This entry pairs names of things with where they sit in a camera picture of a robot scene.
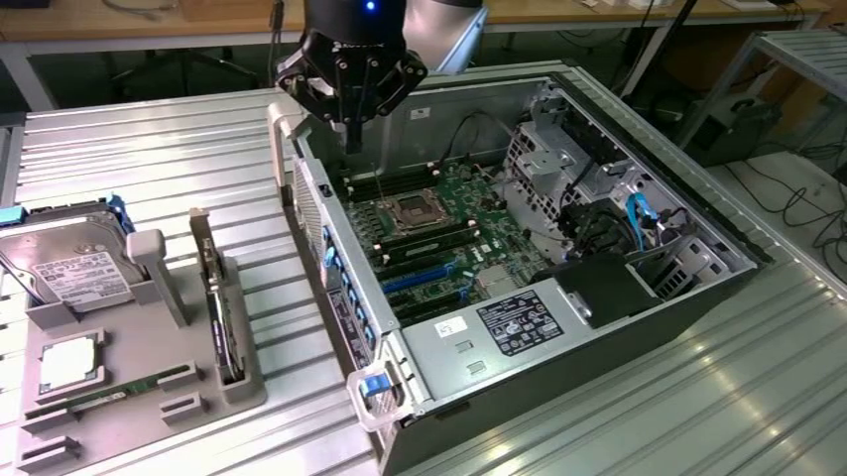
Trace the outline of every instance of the green circuit board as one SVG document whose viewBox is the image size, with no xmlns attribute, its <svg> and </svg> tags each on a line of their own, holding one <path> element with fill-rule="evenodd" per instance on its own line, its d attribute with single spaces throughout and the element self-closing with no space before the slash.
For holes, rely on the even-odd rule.
<svg viewBox="0 0 847 476">
<path fill-rule="evenodd" d="M 415 306 L 416 303 L 448 297 L 456 292 L 463 292 L 461 306 L 493 298 L 491 292 L 476 281 L 479 273 L 491 267 L 501 266 L 513 284 L 520 288 L 529 284 L 537 271 L 551 266 L 529 239 L 523 235 L 523 230 L 503 204 L 499 203 L 492 186 L 501 186 L 501 184 L 493 182 L 491 177 L 471 166 L 453 166 L 443 171 L 437 184 L 431 188 L 407 191 L 369 201 L 347 203 L 348 218 L 367 253 L 372 252 L 376 243 L 392 238 L 413 236 L 429 228 L 421 226 L 404 229 L 400 226 L 397 214 L 392 208 L 401 200 L 411 197 L 420 199 L 423 195 L 427 200 L 436 200 L 443 208 L 439 214 L 443 221 L 437 224 L 469 219 L 477 223 L 479 236 L 472 242 L 435 255 L 443 264 L 449 264 L 452 267 L 448 276 L 387 294 L 395 313 L 401 320 L 404 320 L 404 308 Z M 383 266 L 379 259 L 372 259 L 372 267 L 377 278 L 380 272 L 391 268 Z M 413 276 L 419 271 L 423 269 L 383 280 L 381 284 Z M 409 316 L 409 320 L 417 321 L 428 317 L 431 315 L 427 315 L 427 312 L 416 313 Z"/>
</svg>

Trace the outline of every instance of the workbench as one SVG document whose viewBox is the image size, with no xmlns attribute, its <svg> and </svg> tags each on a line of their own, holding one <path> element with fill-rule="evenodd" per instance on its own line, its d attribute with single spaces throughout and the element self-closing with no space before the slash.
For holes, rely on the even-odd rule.
<svg viewBox="0 0 847 476">
<path fill-rule="evenodd" d="M 843 473 L 847 287 L 587 74 L 567 78 L 772 263 L 669 344 L 408 475 Z M 273 189 L 264 106 L 276 94 L 34 113 L 0 134 L 10 143 L 4 204 L 119 191 L 137 227 L 163 230 L 169 267 L 193 260 L 187 210 L 207 207 L 245 288 L 267 403 L 78 474 L 376 475 Z M 0 471 L 12 465 L 26 328 L 8 278 L 1 292 Z"/>
<path fill-rule="evenodd" d="M 819 0 L 797 0 L 803 8 L 799 28 L 809 28 L 828 10 Z M 635 28 L 644 11 L 601 2 L 588 8 L 575 0 L 487 0 L 487 33 Z M 645 25 L 657 27 L 624 90 L 643 75 L 669 30 L 681 1 L 651 11 Z M 700 0 L 685 25 L 797 21 L 780 9 L 739 11 L 721 0 Z M 303 0 L 285 1 L 281 41 L 295 43 L 303 29 Z M 30 110 L 56 109 L 29 58 L 37 55 L 263 45 L 269 42 L 267 18 L 188 22 L 179 10 L 151 22 L 109 10 L 94 0 L 53 0 L 48 9 L 0 10 L 0 60 L 5 64 Z"/>
</svg>

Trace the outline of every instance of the warning label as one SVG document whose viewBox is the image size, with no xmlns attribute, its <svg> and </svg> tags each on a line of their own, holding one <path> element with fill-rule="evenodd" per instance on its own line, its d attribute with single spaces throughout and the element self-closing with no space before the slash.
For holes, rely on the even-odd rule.
<svg viewBox="0 0 847 476">
<path fill-rule="evenodd" d="M 503 354 L 512 356 L 564 334 L 535 291 L 476 310 Z"/>
<path fill-rule="evenodd" d="M 33 267 L 58 299 L 69 305 L 129 292 L 129 286 L 107 252 L 76 256 Z"/>
</svg>

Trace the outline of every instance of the wire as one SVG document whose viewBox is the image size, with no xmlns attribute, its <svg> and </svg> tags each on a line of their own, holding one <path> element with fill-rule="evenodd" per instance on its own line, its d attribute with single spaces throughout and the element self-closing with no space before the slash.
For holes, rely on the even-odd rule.
<svg viewBox="0 0 847 476">
<path fill-rule="evenodd" d="M 803 6 L 799 4 L 799 2 L 795 0 L 793 2 L 793 7 L 796 10 L 799 10 L 799 22 L 803 23 L 805 21 L 805 10 L 803 10 Z"/>
<path fill-rule="evenodd" d="M 647 5 L 647 11 L 644 12 L 644 16 L 640 19 L 640 25 L 637 26 L 637 31 L 640 32 L 644 31 L 644 25 L 647 24 L 647 18 L 649 18 L 649 12 L 652 11 L 653 3 L 655 3 L 655 0 L 649 0 L 649 5 Z M 625 74 L 625 77 L 623 78 L 620 83 L 611 88 L 612 92 L 615 92 L 621 86 L 625 86 L 625 82 L 632 77 L 632 74 L 635 73 L 635 68 L 637 67 L 637 62 L 640 61 L 641 57 L 644 56 L 644 52 L 647 51 L 648 43 L 649 42 L 647 41 L 647 35 L 644 35 L 640 40 L 640 49 L 637 52 L 637 56 L 635 57 L 635 62 L 632 63 L 632 68 L 629 69 L 629 72 Z M 608 82 L 608 84 L 613 84 L 613 81 L 617 78 L 617 72 L 620 71 L 620 67 L 623 66 L 623 56 L 624 55 L 620 55 L 620 60 L 617 61 L 617 66 L 613 69 L 613 74 L 611 75 L 611 81 Z"/>
<path fill-rule="evenodd" d="M 488 119 L 491 119 L 491 121 L 493 121 L 493 123 L 500 127 L 500 129 L 503 129 L 503 131 L 505 131 L 508 136 L 509 137 L 512 136 L 512 130 L 505 125 L 505 123 L 500 120 L 500 118 L 495 117 L 489 112 L 485 112 L 485 111 L 481 111 L 481 110 L 476 110 L 476 111 L 471 112 L 467 116 L 464 116 L 461 118 L 461 121 L 459 122 L 459 126 L 455 128 L 455 131 L 452 132 L 452 137 L 449 138 L 449 143 L 447 144 L 447 149 L 444 150 L 443 154 L 440 155 L 440 159 L 437 159 L 437 168 L 439 169 L 443 167 L 444 162 L 449 158 L 449 154 L 452 153 L 452 146 L 455 144 L 455 139 L 456 139 L 456 137 L 459 135 L 459 132 L 461 131 L 461 128 L 464 127 L 464 124 L 467 123 L 467 121 L 469 121 L 476 116 L 484 116 Z M 479 128 L 476 128 L 476 133 L 473 135 L 473 140 L 471 141 L 471 145 L 468 146 L 468 150 L 472 150 L 473 146 L 476 145 L 476 140 L 477 139 L 479 139 Z"/>
<path fill-rule="evenodd" d="M 556 32 L 556 35 L 559 35 L 559 38 L 561 38 L 565 42 L 568 42 L 568 43 L 569 43 L 571 45 L 573 45 L 575 47 L 577 47 L 577 48 L 583 48 L 583 49 L 588 50 L 588 53 L 591 53 L 591 52 L 592 52 L 592 50 L 593 50 L 595 48 L 604 47 L 604 46 L 605 46 L 605 45 L 608 45 L 609 43 L 616 42 L 616 41 L 617 41 L 617 38 L 620 38 L 620 35 L 623 34 L 623 30 L 620 30 L 617 33 L 615 33 L 615 35 L 613 35 L 612 37 L 609 37 L 609 38 L 604 39 L 603 41 L 600 41 L 600 42 L 597 42 L 597 43 L 595 43 L 595 44 L 592 44 L 592 45 L 583 45 L 583 44 L 580 44 L 580 43 L 575 42 L 575 41 L 573 41 L 573 40 L 571 40 L 568 37 L 565 37 L 564 33 L 567 33 L 567 32 Z"/>
<path fill-rule="evenodd" d="M 839 147 L 839 153 L 835 156 L 836 169 L 837 169 L 837 166 L 840 165 L 840 159 L 843 157 L 843 151 L 844 151 L 844 148 L 845 148 L 844 146 L 847 146 L 847 128 L 844 128 L 844 131 L 841 133 L 840 143 L 837 143 L 837 144 L 839 144 L 839 146 L 837 146 Z M 835 210 L 835 211 L 827 211 L 815 202 L 812 202 L 811 200 L 808 200 L 804 197 L 807 192 L 808 192 L 808 189 L 805 187 L 793 188 L 783 180 L 780 180 L 779 178 L 765 174 L 749 162 L 741 161 L 741 163 L 756 174 L 759 174 L 764 178 L 769 179 L 771 181 L 773 181 L 775 183 L 781 185 L 781 187 L 784 187 L 788 191 L 791 191 L 791 196 L 788 197 L 788 200 L 785 201 L 784 206 L 781 208 L 773 208 L 773 207 L 769 207 L 769 206 L 764 205 L 764 203 L 761 202 L 759 197 L 753 194 L 753 192 L 748 188 L 747 184 L 741 181 L 741 178 L 737 176 L 737 174 L 735 173 L 735 171 L 732 170 L 729 165 L 724 165 L 724 168 L 727 169 L 727 171 L 729 172 L 729 174 L 732 175 L 735 180 L 739 182 L 739 184 L 741 185 L 741 188 L 744 189 L 747 194 L 751 196 L 751 198 L 753 199 L 753 201 L 756 202 L 759 207 L 764 211 L 767 211 L 768 213 L 777 213 L 780 215 L 781 222 L 784 223 L 784 225 L 787 227 L 793 228 L 793 227 L 797 227 L 797 226 L 804 226 L 804 225 L 808 225 L 811 223 L 815 223 L 815 222 L 819 222 L 821 220 L 828 219 L 825 225 L 823 226 L 823 228 L 820 229 L 820 231 L 817 232 L 817 235 L 815 236 L 815 238 L 812 240 L 811 246 L 812 246 L 813 249 L 820 251 L 820 257 L 823 259 L 823 265 L 825 266 L 825 268 L 829 271 L 829 273 L 832 273 L 832 275 L 835 277 L 837 277 L 837 279 L 841 282 L 844 282 L 843 277 L 837 274 L 837 272 L 832 268 L 832 265 L 831 265 L 831 262 L 829 262 L 829 257 L 828 257 L 828 254 L 827 254 L 827 250 L 833 249 L 835 257 L 841 262 L 841 264 L 847 265 L 847 257 L 844 257 L 844 255 L 841 254 L 841 245 L 844 243 L 847 243 L 847 222 L 844 221 L 844 218 L 847 216 L 847 194 L 844 193 L 844 189 L 843 189 L 843 186 L 841 186 L 840 182 L 836 182 L 836 186 L 837 186 L 837 191 L 839 191 L 839 195 L 840 195 L 840 198 L 841 198 L 841 208 L 839 210 Z M 805 221 L 791 222 L 788 220 L 788 218 L 787 218 L 787 212 L 800 201 L 804 201 L 805 203 L 808 203 L 808 205 L 812 206 L 817 211 L 820 211 L 821 214 L 819 216 L 805 220 Z M 823 239 L 823 235 L 827 233 L 827 231 L 829 230 L 829 228 L 832 227 L 832 225 L 835 223 L 839 224 L 839 235 L 836 237 Z"/>
<path fill-rule="evenodd" d="M 267 84 L 273 87 L 276 77 L 273 71 L 273 60 L 276 58 L 276 47 L 281 44 L 281 21 L 284 20 L 285 3 L 283 0 L 273 0 L 273 6 L 269 10 L 269 47 L 267 51 Z"/>
<path fill-rule="evenodd" d="M 529 230 L 533 234 L 547 238 L 548 240 L 553 240 L 553 241 L 564 241 L 564 238 L 556 238 L 553 235 L 548 235 L 547 233 L 536 230 L 535 228 L 529 228 L 528 226 L 524 227 L 525 230 Z"/>
<path fill-rule="evenodd" d="M 563 212 L 563 208 L 565 206 L 565 196 L 568 196 L 568 194 L 573 191 L 573 189 L 577 187 L 580 182 L 585 179 L 585 176 L 588 175 L 588 172 L 593 167 L 593 162 L 595 162 L 593 157 L 591 157 L 576 179 L 571 183 L 568 183 L 568 186 L 565 186 L 565 189 L 563 190 L 561 195 L 559 195 L 559 214 L 560 215 Z"/>
<path fill-rule="evenodd" d="M 112 10 L 123 13 L 128 13 L 129 15 L 137 15 L 144 17 L 151 22 L 157 22 L 161 20 L 161 17 L 156 15 L 156 12 L 167 12 L 168 10 L 173 10 L 176 8 L 176 2 L 165 5 L 159 5 L 157 7 L 127 7 L 115 3 L 112 0 L 100 0 L 105 7 Z"/>
</svg>

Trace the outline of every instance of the blue latch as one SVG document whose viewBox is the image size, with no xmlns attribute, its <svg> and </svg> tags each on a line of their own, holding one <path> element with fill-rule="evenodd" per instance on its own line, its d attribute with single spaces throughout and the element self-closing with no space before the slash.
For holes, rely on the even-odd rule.
<svg viewBox="0 0 847 476">
<path fill-rule="evenodd" d="M 371 377 L 365 377 L 365 380 L 359 384 L 359 391 L 361 396 L 368 398 L 375 395 L 380 395 L 392 389 L 392 382 L 388 378 L 388 374 L 379 374 Z"/>
<path fill-rule="evenodd" d="M 323 255 L 323 266 L 329 268 L 332 266 L 332 260 L 335 260 L 335 246 L 327 248 L 327 253 Z"/>
<path fill-rule="evenodd" d="M 625 200 L 625 215 L 629 219 L 632 231 L 635 232 L 635 238 L 637 238 L 637 251 L 644 251 L 644 240 L 641 238 L 643 232 L 640 231 L 640 223 L 637 221 L 639 212 L 640 215 L 648 216 L 653 220 L 659 219 L 659 215 L 649 207 L 647 197 L 640 191 L 633 193 Z"/>
<path fill-rule="evenodd" d="M 127 205 L 123 202 L 120 195 L 109 193 L 105 198 L 105 204 L 108 205 L 108 208 L 111 208 L 111 212 L 117 217 L 117 222 L 120 223 L 123 231 L 127 234 L 132 233 L 135 231 L 135 225 L 132 224 L 132 220 L 129 220 L 129 215 L 127 215 Z"/>
<path fill-rule="evenodd" d="M 22 206 L 0 208 L 0 226 L 20 225 L 26 218 L 26 210 Z"/>
</svg>

